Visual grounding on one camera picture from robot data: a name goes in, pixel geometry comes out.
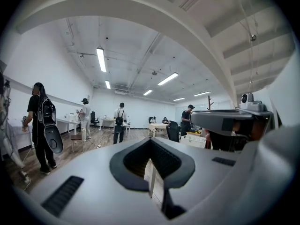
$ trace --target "arched beam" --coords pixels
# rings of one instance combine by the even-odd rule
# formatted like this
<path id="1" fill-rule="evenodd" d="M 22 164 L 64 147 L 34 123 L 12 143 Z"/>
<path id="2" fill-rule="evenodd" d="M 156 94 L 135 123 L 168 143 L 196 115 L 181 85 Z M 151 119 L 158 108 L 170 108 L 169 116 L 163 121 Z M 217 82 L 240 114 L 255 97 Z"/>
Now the arched beam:
<path id="1" fill-rule="evenodd" d="M 197 57 L 235 101 L 230 73 L 221 68 L 207 30 L 167 0 L 43 0 L 35 10 L 23 10 L 27 14 L 20 14 L 23 19 L 16 24 L 21 34 L 53 20 L 92 15 L 125 19 L 156 30 Z"/>

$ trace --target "laundry basket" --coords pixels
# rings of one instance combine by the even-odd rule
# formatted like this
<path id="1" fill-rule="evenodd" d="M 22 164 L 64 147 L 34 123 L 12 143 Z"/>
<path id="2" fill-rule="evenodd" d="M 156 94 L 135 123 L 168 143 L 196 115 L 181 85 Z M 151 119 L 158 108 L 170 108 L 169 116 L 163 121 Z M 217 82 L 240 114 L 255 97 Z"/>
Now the laundry basket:
<path id="1" fill-rule="evenodd" d="M 181 143 L 193 147 L 205 148 L 206 138 L 188 134 L 181 137 Z"/>

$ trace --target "sneaker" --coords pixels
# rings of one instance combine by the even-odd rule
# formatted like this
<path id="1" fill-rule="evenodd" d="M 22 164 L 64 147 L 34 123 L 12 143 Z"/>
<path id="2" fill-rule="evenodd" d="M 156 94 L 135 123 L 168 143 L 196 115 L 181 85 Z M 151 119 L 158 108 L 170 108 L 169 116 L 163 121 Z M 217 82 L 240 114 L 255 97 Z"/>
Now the sneaker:
<path id="1" fill-rule="evenodd" d="M 54 161 L 53 164 L 51 163 L 48 163 L 48 165 L 51 167 L 51 168 L 57 168 L 57 165 L 56 165 L 56 162 Z"/>
<path id="2" fill-rule="evenodd" d="M 50 168 L 48 166 L 47 167 L 41 167 L 39 170 L 42 174 L 45 174 L 45 175 L 50 174 Z"/>

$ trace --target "wooden stool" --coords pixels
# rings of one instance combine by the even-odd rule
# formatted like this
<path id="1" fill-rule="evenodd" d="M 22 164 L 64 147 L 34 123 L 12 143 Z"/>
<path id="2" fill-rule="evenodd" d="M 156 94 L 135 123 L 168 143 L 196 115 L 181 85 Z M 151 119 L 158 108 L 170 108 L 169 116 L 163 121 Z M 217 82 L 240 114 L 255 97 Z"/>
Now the wooden stool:
<path id="1" fill-rule="evenodd" d="M 72 149 L 73 149 L 73 152 L 74 152 L 74 141 L 76 141 L 76 140 L 81 140 L 82 152 L 83 152 L 83 140 L 81 138 L 81 135 L 72 135 L 71 136 L 71 140 L 72 140 Z"/>

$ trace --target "white pants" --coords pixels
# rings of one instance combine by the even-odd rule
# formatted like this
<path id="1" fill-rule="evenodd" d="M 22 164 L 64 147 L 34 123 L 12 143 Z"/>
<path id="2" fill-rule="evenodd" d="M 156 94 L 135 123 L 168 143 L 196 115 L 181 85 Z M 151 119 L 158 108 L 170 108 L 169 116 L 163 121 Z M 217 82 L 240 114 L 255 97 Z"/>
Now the white pants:
<path id="1" fill-rule="evenodd" d="M 82 141 L 86 141 L 87 137 L 90 137 L 90 121 L 81 121 L 81 138 Z"/>

